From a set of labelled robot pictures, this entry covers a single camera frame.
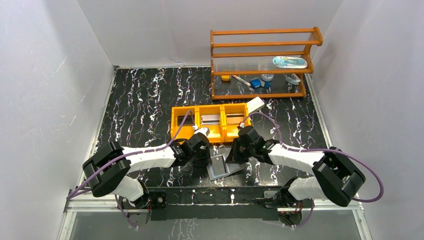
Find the yellow three-compartment organizer tray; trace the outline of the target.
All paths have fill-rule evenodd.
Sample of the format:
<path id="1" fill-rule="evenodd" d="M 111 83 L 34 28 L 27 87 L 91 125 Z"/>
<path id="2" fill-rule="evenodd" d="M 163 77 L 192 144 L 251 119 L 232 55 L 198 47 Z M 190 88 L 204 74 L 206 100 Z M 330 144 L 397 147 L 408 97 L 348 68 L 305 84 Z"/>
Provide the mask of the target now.
<path id="1" fill-rule="evenodd" d="M 251 126 L 252 122 L 246 103 L 226 103 L 194 106 L 175 106 L 171 109 L 170 136 L 189 139 L 196 125 L 209 130 L 208 139 L 212 144 L 231 143 L 237 138 L 239 126 Z"/>

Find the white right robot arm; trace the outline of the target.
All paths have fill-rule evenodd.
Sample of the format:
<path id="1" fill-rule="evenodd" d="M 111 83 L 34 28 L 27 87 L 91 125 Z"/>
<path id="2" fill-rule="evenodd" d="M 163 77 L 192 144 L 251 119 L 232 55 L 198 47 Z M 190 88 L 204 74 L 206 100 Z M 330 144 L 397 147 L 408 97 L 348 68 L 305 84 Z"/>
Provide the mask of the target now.
<path id="1" fill-rule="evenodd" d="M 272 197 L 255 200 L 262 205 L 293 206 L 305 199 L 321 199 L 346 207 L 366 182 L 365 175 L 336 147 L 312 150 L 286 146 L 275 139 L 265 140 L 254 127 L 245 126 L 233 140 L 225 161 L 244 164 L 251 158 L 310 174 L 307 178 L 293 177 Z"/>

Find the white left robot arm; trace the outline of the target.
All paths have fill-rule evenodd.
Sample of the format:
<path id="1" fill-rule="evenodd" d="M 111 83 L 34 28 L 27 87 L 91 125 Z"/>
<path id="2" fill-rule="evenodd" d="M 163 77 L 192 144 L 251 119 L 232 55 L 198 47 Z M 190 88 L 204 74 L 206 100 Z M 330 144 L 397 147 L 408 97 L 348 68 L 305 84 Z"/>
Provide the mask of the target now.
<path id="1" fill-rule="evenodd" d="M 145 207 L 150 200 L 146 185 L 128 174 L 185 166 L 188 162 L 206 166 L 210 159 L 208 134 L 206 128 L 201 128 L 189 139 L 179 138 L 157 148 L 122 147 L 116 141 L 110 142 L 82 165 L 92 195 L 98 198 L 113 194 L 126 199 L 132 207 Z"/>

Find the dark card in tray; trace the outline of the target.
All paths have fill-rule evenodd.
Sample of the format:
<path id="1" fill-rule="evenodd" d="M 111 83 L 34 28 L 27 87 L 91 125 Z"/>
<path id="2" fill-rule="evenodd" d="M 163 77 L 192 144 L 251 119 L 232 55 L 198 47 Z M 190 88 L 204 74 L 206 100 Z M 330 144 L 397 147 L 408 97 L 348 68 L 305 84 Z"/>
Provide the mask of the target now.
<path id="1" fill-rule="evenodd" d="M 179 127 L 181 125 L 183 126 L 194 126 L 196 124 L 195 118 L 191 115 L 188 115 L 185 117 L 184 115 L 179 115 L 176 118 L 176 125 Z"/>

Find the silver card in tray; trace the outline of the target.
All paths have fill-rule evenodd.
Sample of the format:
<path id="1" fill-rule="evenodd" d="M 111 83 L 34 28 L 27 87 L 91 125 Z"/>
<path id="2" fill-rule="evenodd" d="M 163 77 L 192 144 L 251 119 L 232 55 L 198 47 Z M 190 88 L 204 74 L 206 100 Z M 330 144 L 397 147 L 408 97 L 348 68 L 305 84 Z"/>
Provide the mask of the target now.
<path id="1" fill-rule="evenodd" d="M 221 116 L 219 114 L 203 114 L 200 116 L 201 125 L 217 126 L 221 122 Z"/>

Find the green and white box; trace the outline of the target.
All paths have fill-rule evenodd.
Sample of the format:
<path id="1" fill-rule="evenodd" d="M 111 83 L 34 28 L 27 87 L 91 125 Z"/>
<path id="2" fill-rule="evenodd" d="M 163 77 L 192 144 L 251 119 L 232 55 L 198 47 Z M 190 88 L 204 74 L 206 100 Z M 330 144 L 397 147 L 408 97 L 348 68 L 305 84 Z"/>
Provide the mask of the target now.
<path id="1" fill-rule="evenodd" d="M 265 102 L 260 97 L 255 97 L 246 103 L 248 114 L 258 112 L 265 106 Z"/>

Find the small blue box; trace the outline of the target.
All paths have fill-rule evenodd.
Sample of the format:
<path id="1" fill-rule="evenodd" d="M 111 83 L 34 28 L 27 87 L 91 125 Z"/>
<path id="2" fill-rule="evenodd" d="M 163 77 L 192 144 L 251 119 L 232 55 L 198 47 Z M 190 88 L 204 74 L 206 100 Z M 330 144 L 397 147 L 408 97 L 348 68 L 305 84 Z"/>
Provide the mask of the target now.
<path id="1" fill-rule="evenodd" d="M 258 78 L 253 78 L 250 80 L 250 86 L 253 89 L 258 89 L 261 87 L 261 81 Z"/>

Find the white marker pen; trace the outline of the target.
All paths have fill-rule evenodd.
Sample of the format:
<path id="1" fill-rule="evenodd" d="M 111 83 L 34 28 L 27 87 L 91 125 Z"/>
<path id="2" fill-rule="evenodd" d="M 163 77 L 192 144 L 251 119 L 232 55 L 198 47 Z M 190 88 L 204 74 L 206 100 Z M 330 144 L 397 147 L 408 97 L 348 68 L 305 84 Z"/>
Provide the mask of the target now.
<path id="1" fill-rule="evenodd" d="M 251 87 L 252 86 L 250 82 L 247 82 L 246 80 L 244 80 L 243 78 L 241 78 L 241 77 L 239 77 L 237 75 L 232 75 L 232 77 L 235 78 L 236 80 L 238 80 L 239 82 L 245 84 L 248 87 Z"/>

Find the white jar blue label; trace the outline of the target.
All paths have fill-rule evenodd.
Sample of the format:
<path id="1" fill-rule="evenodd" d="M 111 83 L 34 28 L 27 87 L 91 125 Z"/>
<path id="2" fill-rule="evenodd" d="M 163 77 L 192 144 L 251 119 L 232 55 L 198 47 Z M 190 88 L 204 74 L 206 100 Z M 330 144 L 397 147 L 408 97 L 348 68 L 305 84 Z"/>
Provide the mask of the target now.
<path id="1" fill-rule="evenodd" d="M 274 74 L 261 74 L 260 75 L 260 85 L 263 88 L 270 88 L 274 79 Z"/>

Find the small yellow block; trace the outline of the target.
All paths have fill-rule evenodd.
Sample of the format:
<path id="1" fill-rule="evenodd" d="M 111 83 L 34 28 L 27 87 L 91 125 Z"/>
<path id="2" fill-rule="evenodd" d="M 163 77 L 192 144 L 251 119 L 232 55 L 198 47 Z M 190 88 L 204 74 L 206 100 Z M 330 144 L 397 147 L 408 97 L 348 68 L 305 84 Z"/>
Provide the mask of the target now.
<path id="1" fill-rule="evenodd" d="M 231 76 L 230 75 L 222 75 L 220 78 L 225 83 L 229 83 L 231 81 Z"/>

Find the orange wooden shelf rack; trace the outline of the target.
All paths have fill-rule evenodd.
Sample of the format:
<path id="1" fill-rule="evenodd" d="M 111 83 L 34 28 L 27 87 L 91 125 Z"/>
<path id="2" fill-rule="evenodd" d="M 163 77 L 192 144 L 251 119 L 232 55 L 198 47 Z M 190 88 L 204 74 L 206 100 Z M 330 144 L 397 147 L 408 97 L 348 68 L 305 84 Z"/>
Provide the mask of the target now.
<path id="1" fill-rule="evenodd" d="M 260 98 L 303 98 L 307 91 L 304 77 L 313 73 L 311 50 L 323 44 L 319 27 L 211 30 L 210 31 L 210 80 L 213 100 Z M 279 68 L 272 62 L 276 56 L 303 58 L 308 65 L 304 69 Z M 250 83 L 262 74 L 274 74 L 270 88 L 249 87 L 232 75 Z M 297 74 L 301 81 L 292 85 L 286 76 Z M 221 76 L 230 75 L 230 82 Z"/>

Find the teal blister pack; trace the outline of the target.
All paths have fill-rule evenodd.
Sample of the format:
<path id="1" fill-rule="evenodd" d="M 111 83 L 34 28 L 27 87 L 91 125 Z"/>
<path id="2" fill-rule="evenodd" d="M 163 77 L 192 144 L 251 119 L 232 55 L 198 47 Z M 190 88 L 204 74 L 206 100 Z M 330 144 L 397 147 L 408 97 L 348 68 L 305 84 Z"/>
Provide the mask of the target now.
<path id="1" fill-rule="evenodd" d="M 305 59 L 290 56 L 275 56 L 272 59 L 272 63 L 276 67 L 284 69 L 305 69 L 308 66 L 308 62 Z"/>

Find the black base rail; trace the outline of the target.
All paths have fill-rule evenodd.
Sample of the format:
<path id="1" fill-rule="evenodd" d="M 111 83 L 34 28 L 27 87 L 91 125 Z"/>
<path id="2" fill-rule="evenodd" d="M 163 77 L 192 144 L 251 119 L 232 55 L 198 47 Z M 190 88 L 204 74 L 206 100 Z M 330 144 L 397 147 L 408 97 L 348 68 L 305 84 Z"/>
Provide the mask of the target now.
<path id="1" fill-rule="evenodd" d="M 136 205 L 122 196 L 118 202 L 131 220 L 259 219 L 298 224 L 311 200 L 284 203 L 280 186 L 151 187 L 148 199 Z"/>

